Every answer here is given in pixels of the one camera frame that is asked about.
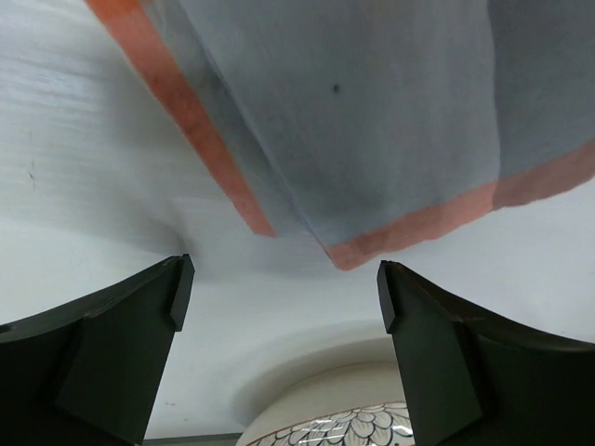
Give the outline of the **floral patterned ceramic plate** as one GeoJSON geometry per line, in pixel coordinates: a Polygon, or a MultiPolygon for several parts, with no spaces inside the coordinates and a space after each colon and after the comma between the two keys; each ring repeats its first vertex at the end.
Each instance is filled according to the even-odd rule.
{"type": "Polygon", "coordinates": [[[266,408],[239,445],[414,445],[394,362],[336,368],[305,379],[266,408]]]}

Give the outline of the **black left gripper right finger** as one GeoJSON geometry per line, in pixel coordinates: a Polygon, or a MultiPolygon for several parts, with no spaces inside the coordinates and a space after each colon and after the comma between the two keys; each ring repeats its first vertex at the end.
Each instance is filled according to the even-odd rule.
{"type": "Polygon", "coordinates": [[[594,346],[509,320],[384,261],[379,303],[419,445],[590,445],[594,346]]]}

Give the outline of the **orange blue checkered cloth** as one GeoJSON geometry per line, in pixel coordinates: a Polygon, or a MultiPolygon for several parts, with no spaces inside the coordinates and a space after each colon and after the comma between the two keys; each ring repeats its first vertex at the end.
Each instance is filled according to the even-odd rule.
{"type": "Polygon", "coordinates": [[[594,176],[590,1],[92,1],[256,234],[343,270],[594,176]]]}

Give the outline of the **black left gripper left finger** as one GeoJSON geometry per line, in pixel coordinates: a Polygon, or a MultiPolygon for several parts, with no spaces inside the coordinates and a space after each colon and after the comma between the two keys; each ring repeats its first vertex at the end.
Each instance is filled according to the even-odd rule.
{"type": "Polygon", "coordinates": [[[194,265],[171,256],[1,327],[4,445],[140,445],[194,265]]]}

